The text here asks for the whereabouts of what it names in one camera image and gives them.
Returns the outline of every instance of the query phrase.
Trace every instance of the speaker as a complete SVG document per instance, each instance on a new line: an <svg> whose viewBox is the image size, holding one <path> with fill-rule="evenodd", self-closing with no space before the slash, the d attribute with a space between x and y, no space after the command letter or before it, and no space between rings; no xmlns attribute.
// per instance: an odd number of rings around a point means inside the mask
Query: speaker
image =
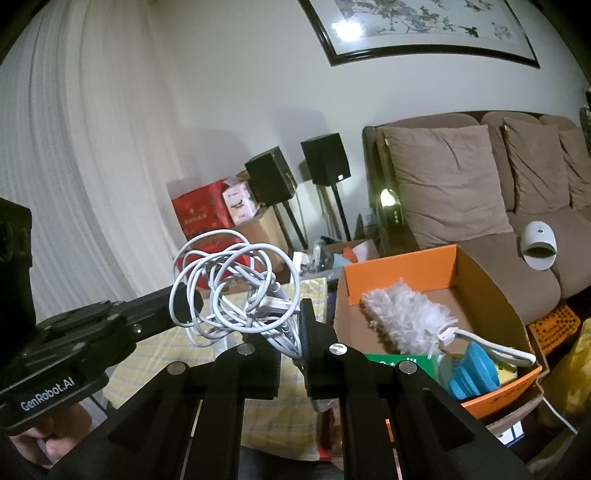
<svg viewBox="0 0 591 480"><path fill-rule="evenodd" d="M296 181L279 147L267 150L245 164L251 188L259 202L268 206L286 202L296 192Z"/></svg>
<svg viewBox="0 0 591 480"><path fill-rule="evenodd" d="M322 135L301 143L314 185L331 185L351 176L339 134Z"/></svg>

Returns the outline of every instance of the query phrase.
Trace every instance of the blue silicone item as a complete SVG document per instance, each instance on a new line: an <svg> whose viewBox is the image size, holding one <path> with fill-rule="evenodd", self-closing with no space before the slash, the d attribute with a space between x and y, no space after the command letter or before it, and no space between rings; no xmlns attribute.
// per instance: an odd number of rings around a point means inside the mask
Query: blue silicone item
<svg viewBox="0 0 591 480"><path fill-rule="evenodd" d="M470 342L455 367L447 391L458 400L478 397L501 386L495 363L476 342Z"/></svg>

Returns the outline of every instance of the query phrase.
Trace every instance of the orange mat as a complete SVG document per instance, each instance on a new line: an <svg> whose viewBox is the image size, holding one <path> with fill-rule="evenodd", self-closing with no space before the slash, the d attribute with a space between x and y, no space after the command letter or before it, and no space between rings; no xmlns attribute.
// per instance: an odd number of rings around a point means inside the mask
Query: orange mat
<svg viewBox="0 0 591 480"><path fill-rule="evenodd" d="M581 319L566 305L556 307L545 317L530 323L529 329L536 337L543 354L548 355L562 342L574 335Z"/></svg>

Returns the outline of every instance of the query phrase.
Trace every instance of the sofa cushion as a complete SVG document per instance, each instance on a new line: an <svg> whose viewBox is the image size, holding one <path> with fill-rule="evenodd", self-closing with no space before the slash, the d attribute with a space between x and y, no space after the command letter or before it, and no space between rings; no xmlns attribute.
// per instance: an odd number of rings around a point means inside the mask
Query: sofa cushion
<svg viewBox="0 0 591 480"><path fill-rule="evenodd" d="M507 216L517 235L534 220L550 225L558 247L551 270L558 279L563 299L591 285L591 222L583 215L566 207L541 215L508 213Z"/></svg>
<svg viewBox="0 0 591 480"><path fill-rule="evenodd" d="M569 179L570 206L580 209L591 205L591 158L580 128L558 132Z"/></svg>
<svg viewBox="0 0 591 480"><path fill-rule="evenodd" d="M507 158L505 143L501 134L501 129L506 117L517 118L524 122L539 124L538 120L522 112L502 112L493 111L486 113L480 122L482 125L489 125L489 134L491 136L492 154L495 156L496 168L499 171L499 180L501 181L501 192L505 201L505 208L512 212L515 208L515 186L513 184L513 173Z"/></svg>
<svg viewBox="0 0 591 480"><path fill-rule="evenodd" d="M421 248L512 231L484 125L383 133L404 215Z"/></svg>
<svg viewBox="0 0 591 480"><path fill-rule="evenodd" d="M503 138L515 181L515 213L546 213L569 205L558 128L505 118Z"/></svg>
<svg viewBox="0 0 591 480"><path fill-rule="evenodd" d="M556 125L559 131L577 128L577 125L570 118L560 115L542 115L540 122L544 125Z"/></svg>
<svg viewBox="0 0 591 480"><path fill-rule="evenodd" d="M495 282L525 325L552 311L560 300L552 272L533 270L521 258L516 234L481 236L458 245Z"/></svg>
<svg viewBox="0 0 591 480"><path fill-rule="evenodd" d="M478 125L478 122L474 117L466 115L465 113L441 113L439 115L405 118L377 127L375 138L376 148L378 150L384 177L388 182L387 185L390 188L393 188L395 192L398 192L398 182L396 180L396 173L392 168L392 158L390 157L388 146L384 141L384 128L461 128L470 127L472 125Z"/></svg>

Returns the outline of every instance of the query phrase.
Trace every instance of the white wall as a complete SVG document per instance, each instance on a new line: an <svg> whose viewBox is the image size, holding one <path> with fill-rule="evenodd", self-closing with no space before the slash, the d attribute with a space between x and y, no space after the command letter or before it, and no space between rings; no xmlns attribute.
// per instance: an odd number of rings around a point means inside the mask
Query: white wall
<svg viewBox="0 0 591 480"><path fill-rule="evenodd" d="M300 141L339 132L352 173L339 188L353 229L358 213L369 212L365 125L486 109L554 113L578 122L583 73L535 7L510 1L539 70L449 54L331 67L297 0L158 0L152 10L193 171L203 182L214 181L279 145L298 178ZM298 192L310 240L326 234L315 188L307 182Z"/></svg>

